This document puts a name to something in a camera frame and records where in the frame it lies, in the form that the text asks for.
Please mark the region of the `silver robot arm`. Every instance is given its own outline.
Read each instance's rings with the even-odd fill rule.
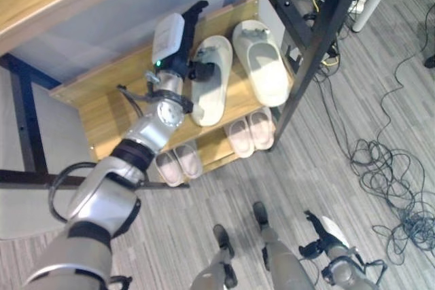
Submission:
[[[110,281],[111,239],[125,233],[141,201],[135,194],[154,157],[191,112],[181,93],[189,74],[188,57],[198,15],[207,6],[199,1],[183,14],[181,43],[159,62],[143,99],[147,111],[125,134],[111,155],[102,159],[77,189],[67,210],[64,230],[39,258],[24,290],[102,290]]]

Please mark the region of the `white device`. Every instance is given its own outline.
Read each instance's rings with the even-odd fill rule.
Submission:
[[[178,13],[167,16],[157,25],[152,44],[153,64],[178,51],[183,30],[184,18]]]

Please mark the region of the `black metal frame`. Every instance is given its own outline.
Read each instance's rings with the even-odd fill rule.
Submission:
[[[293,116],[310,81],[316,74],[324,54],[336,38],[353,0],[325,0],[312,28],[299,14],[292,0],[269,0],[286,31],[302,53],[302,62],[292,62],[296,79],[284,108],[278,114],[275,148],[290,118]]]
[[[12,96],[24,163],[24,171],[0,170],[0,188],[49,188],[56,175],[48,173],[36,114],[35,99],[33,98],[32,83],[51,90],[60,85],[60,82],[11,54],[5,54],[0,58],[0,66],[7,69],[11,74]],[[76,188],[83,180],[83,177],[69,176],[60,188]],[[170,186],[153,183],[148,179],[140,184],[140,188],[146,189],[167,189],[168,187]],[[183,188],[189,188],[189,185],[180,185],[175,189]]]
[[[292,41],[302,53],[303,58],[301,64],[291,62],[296,79],[282,112],[273,108],[274,116],[277,118],[275,147],[310,81],[316,74],[324,54],[334,41],[336,32],[343,24],[352,0],[325,0],[312,28],[306,24],[292,0],[269,1],[283,22],[286,31],[290,34]],[[52,89],[60,85],[60,82],[11,54],[6,54],[0,58],[0,65],[11,73],[16,119],[26,170],[25,172],[0,170],[0,187],[47,188],[55,176],[48,173],[31,84],[33,82],[44,88]],[[81,177],[68,177],[63,187],[77,187],[82,181]],[[147,180],[141,187],[162,189],[166,188],[167,185],[151,183]]]

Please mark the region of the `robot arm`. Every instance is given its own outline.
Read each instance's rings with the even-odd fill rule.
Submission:
[[[147,95],[147,111],[126,133],[111,155],[102,159],[77,189],[67,210],[64,230],[40,257],[25,282],[25,290],[101,290],[110,281],[111,245],[137,216],[135,194],[145,171],[192,109],[182,95],[199,1],[183,14],[178,48],[160,65],[156,89]]]
[[[324,218],[324,222],[335,231],[329,233],[313,213],[306,211],[305,215],[307,220],[313,224],[319,239],[305,247],[299,247],[299,253],[305,259],[315,259],[323,252],[326,253],[331,262],[321,271],[324,280],[330,285],[338,285],[346,290],[378,290],[379,283],[387,269],[387,264],[380,259],[371,263],[364,263],[356,249],[349,248],[349,244],[333,221]],[[353,255],[356,256],[358,262],[352,260]],[[382,266],[382,271],[376,283],[369,280],[366,275],[367,267],[371,266]]]

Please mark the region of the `black clamp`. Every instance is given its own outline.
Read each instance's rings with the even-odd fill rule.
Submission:
[[[167,98],[181,105],[184,114],[191,113],[193,111],[193,102],[189,100],[189,98],[169,90],[154,91],[153,86],[154,85],[152,82],[150,81],[147,82],[147,88],[148,88],[148,93],[146,94],[147,102],[155,103],[160,100],[163,100],[164,98]]]
[[[213,62],[191,61],[189,64],[189,79],[195,81],[207,81],[215,71]]]

